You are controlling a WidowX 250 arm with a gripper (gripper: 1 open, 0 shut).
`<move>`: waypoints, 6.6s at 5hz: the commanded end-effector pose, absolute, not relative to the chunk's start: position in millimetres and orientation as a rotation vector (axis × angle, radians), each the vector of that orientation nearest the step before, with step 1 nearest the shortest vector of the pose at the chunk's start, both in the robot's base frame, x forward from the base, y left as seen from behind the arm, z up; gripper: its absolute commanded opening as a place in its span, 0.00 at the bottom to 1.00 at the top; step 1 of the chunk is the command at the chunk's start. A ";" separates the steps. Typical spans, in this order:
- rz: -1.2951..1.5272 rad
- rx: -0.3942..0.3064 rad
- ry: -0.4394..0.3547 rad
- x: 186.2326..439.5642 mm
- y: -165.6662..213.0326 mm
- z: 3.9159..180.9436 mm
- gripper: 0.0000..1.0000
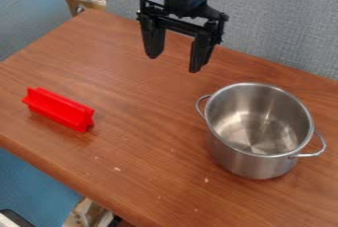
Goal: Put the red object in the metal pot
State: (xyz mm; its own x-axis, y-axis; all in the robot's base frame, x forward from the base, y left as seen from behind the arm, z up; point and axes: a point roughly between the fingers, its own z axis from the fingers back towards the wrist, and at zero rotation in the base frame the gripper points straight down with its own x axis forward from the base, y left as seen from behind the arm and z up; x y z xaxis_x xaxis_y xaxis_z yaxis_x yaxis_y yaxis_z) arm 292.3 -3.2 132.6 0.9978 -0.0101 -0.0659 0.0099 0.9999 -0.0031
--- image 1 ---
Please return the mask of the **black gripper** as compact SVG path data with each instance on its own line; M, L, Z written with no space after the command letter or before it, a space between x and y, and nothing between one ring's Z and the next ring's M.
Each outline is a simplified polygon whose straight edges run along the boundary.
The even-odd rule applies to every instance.
M209 0L140 0L138 20L146 54L156 59L165 51L168 30L196 38L192 43L189 72L209 63L214 45L222 41L229 16Z

